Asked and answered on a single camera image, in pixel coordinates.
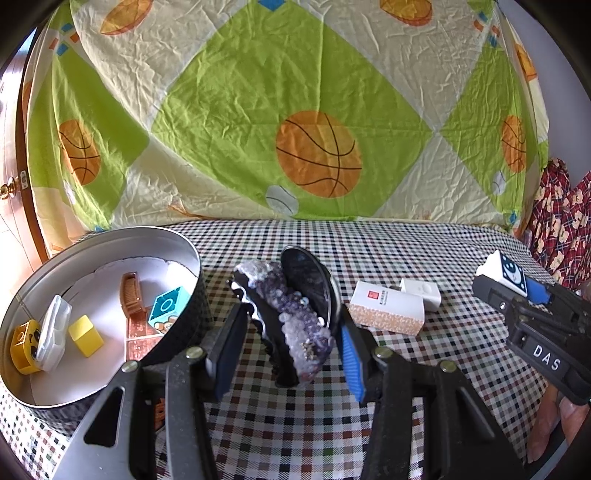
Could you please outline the right hand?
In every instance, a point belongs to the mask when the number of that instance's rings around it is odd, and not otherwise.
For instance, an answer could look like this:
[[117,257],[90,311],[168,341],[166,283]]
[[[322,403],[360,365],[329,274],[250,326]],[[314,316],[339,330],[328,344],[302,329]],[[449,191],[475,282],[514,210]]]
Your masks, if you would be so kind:
[[533,429],[527,443],[527,462],[533,463],[544,454],[550,435],[558,424],[568,444],[571,444],[590,411],[588,405],[576,405],[549,384],[539,405]]

